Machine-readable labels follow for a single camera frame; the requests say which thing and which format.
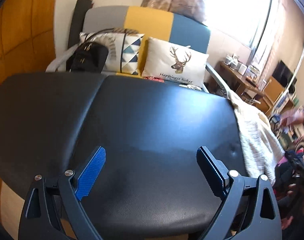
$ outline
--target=white blanket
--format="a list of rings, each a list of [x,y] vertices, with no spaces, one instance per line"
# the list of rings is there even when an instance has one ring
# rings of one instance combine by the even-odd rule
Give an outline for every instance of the white blanket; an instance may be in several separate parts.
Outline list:
[[[275,166],[284,155],[276,136],[272,133],[268,118],[256,107],[241,100],[233,91],[227,91],[231,100],[243,150],[246,170],[250,177],[268,176],[275,183]]]

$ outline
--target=pillow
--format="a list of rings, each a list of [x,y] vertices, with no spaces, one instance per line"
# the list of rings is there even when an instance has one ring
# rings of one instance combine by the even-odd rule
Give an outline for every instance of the pillow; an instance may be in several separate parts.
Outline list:
[[[93,33],[80,33],[83,43]],[[144,34],[99,33],[91,41],[109,49],[103,70],[138,75],[139,49]]]
[[[149,38],[148,57],[142,77],[155,77],[202,87],[208,54]]]

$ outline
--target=geometric pattern pillow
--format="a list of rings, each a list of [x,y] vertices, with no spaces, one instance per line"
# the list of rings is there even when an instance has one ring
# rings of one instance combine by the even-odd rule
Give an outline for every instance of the geometric pattern pillow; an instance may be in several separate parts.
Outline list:
[[[81,43],[93,33],[80,33]],[[139,50],[144,34],[99,33],[91,41],[109,49],[104,69],[138,75]]]

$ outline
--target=window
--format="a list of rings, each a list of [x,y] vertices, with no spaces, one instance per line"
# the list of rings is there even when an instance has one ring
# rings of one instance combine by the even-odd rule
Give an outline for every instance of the window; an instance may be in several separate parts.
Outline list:
[[[205,0],[207,20],[204,23],[252,48],[257,45],[263,32],[270,2],[271,0]]]

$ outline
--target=cup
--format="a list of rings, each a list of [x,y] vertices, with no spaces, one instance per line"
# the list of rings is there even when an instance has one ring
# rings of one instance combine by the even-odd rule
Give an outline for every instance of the cup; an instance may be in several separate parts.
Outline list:
[[[243,76],[246,70],[247,70],[247,66],[244,64],[241,64],[238,72]]]
[[[233,59],[230,65],[230,68],[232,68],[233,70],[236,70],[238,65],[238,61],[236,59]]]
[[[230,65],[232,61],[233,61],[233,58],[231,56],[227,55],[227,57],[224,60],[224,63],[227,65]]]

